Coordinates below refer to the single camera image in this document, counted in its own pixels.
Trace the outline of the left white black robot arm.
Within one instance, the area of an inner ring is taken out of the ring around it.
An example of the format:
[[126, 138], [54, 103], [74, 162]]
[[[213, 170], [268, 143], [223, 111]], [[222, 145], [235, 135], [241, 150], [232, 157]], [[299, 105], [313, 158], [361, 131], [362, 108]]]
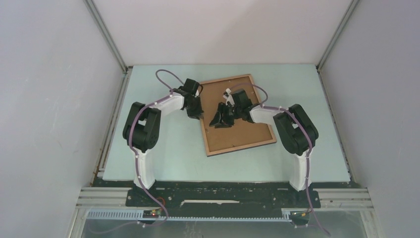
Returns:
[[199, 82], [188, 78], [183, 85], [170, 89], [169, 94], [161, 99], [149, 104], [132, 104], [123, 138], [134, 153], [134, 183], [143, 188], [137, 199], [144, 206], [152, 206], [157, 199], [156, 192], [150, 189], [156, 181], [150, 153], [158, 142], [161, 118], [183, 110], [189, 118], [200, 119], [204, 113], [200, 98], [203, 88]]

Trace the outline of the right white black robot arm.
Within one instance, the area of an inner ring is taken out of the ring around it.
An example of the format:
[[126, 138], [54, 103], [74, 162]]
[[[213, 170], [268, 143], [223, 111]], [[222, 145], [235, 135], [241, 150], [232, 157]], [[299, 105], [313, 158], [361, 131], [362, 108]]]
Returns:
[[249, 123], [262, 123], [275, 126], [283, 147], [294, 156], [294, 170], [289, 179], [294, 190], [288, 193], [288, 201], [294, 207], [303, 206], [308, 195], [310, 158], [319, 138], [314, 123], [300, 104], [288, 108], [266, 106], [264, 103], [252, 103], [244, 89], [232, 92], [226, 89], [225, 102], [220, 102], [209, 125], [215, 128], [232, 127], [237, 119]]

